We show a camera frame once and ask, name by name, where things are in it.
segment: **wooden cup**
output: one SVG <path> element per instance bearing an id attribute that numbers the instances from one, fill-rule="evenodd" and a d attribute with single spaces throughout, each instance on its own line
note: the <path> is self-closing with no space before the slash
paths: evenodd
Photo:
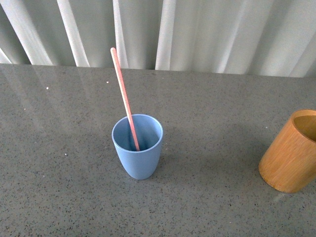
<path id="1" fill-rule="evenodd" d="M 285 193 L 299 191 L 316 177 L 316 111 L 291 115 L 259 162 L 259 172 Z"/>

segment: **wooden stick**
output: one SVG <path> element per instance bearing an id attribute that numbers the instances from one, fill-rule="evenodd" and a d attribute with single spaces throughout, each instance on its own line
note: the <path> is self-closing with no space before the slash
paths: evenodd
<path id="1" fill-rule="evenodd" d="M 119 87 L 120 87 L 120 92 L 121 92 L 122 97 L 123 97 L 123 102 L 124 102 L 124 106 L 125 106 L 128 122 L 129 122 L 129 125 L 130 125 L 130 129 L 132 131 L 132 136 L 133 136 L 133 139 L 134 139 L 136 151 L 140 151 L 139 145 L 138 145 L 137 136 L 136 136 L 136 131 L 135 131 L 135 127 L 134 127 L 132 113 L 130 112 L 130 107 L 129 107 L 129 102 L 128 102 L 126 89 L 125 89 L 125 85 L 124 85 L 124 81 L 123 81 L 123 76 L 122 76 L 122 72 L 120 70 L 118 54 L 117 54 L 117 50 L 115 48 L 111 48 L 111 55 L 112 55 L 115 71 L 117 73 L 118 83 L 119 83 Z"/>

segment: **cup rim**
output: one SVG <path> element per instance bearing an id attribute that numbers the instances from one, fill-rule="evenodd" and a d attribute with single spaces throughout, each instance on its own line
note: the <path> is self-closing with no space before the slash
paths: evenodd
<path id="1" fill-rule="evenodd" d="M 125 116 L 125 117 L 121 118 L 119 121 L 117 121 L 117 123 L 114 125 L 114 127 L 113 127 L 113 129 L 112 129 L 112 140 L 113 140 L 113 142 L 115 143 L 115 145 L 118 146 L 118 147 L 119 147 L 120 149 L 122 149 L 123 151 L 130 152 L 130 153 L 137 153 L 137 154 L 143 153 L 143 152 L 147 152 L 148 150 L 152 150 L 153 148 L 155 148 L 156 146 L 158 146 L 158 144 L 161 142 L 162 137 L 163 137 L 163 128 L 162 128 L 161 123 L 160 123 L 156 118 L 154 118 L 154 117 L 152 117 L 152 116 L 150 116 L 150 115 L 145 115 L 145 114 L 133 114 L 132 117 L 133 117 L 133 116 L 150 117 L 151 119 L 155 120 L 155 121 L 158 123 L 158 125 L 159 125 L 159 127 L 160 127 L 160 129 L 161 129 L 161 135 L 160 135 L 160 137 L 159 137 L 159 140 L 158 140 L 152 147 L 150 147 L 150 148 L 148 148 L 148 149 L 146 149 L 146 150 L 139 151 L 139 152 L 138 152 L 138 151 L 130 151 L 130 150 L 127 150 L 127 149 L 124 149 L 123 147 L 121 147 L 121 146 L 120 146 L 119 144 L 117 144 L 117 142 L 115 141 L 113 133 L 114 133 L 114 130 L 115 130 L 116 126 L 117 126 L 122 120 L 127 119 L 127 116 Z"/>
<path id="2" fill-rule="evenodd" d="M 298 117 L 302 117 L 302 116 L 316 116 L 316 110 L 310 110 L 310 109 L 301 109 L 301 110 L 297 110 L 295 112 L 292 113 L 290 120 L 292 125 L 294 126 L 295 130 L 301 134 L 303 137 L 305 137 L 306 139 L 308 139 L 310 142 L 316 144 L 316 141 L 314 141 L 313 139 L 309 138 L 308 136 L 306 136 L 303 132 L 301 132 L 301 130 L 298 129 L 298 127 L 296 126 L 294 120 Z"/>

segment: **cup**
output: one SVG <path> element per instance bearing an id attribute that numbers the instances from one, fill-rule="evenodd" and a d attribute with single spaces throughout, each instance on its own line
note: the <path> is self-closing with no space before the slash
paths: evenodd
<path id="1" fill-rule="evenodd" d="M 316 178 L 316 111 L 294 112 L 259 163 L 273 188 L 295 193 Z"/>
<path id="2" fill-rule="evenodd" d="M 140 151 L 136 151 L 127 117 L 118 121 L 112 130 L 112 140 L 120 162 L 134 179 L 150 177 L 159 161 L 163 129 L 160 122 L 149 115 L 132 115 Z"/>

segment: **countertop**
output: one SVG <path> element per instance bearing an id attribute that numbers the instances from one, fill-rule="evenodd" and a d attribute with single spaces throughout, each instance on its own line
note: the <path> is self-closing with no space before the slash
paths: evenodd
<path id="1" fill-rule="evenodd" d="M 114 69 L 0 65 L 0 236 L 315 236 L 316 181 L 295 194 L 258 163 L 316 79 L 123 70 L 134 114 L 164 129 L 137 181 L 111 139 Z"/>

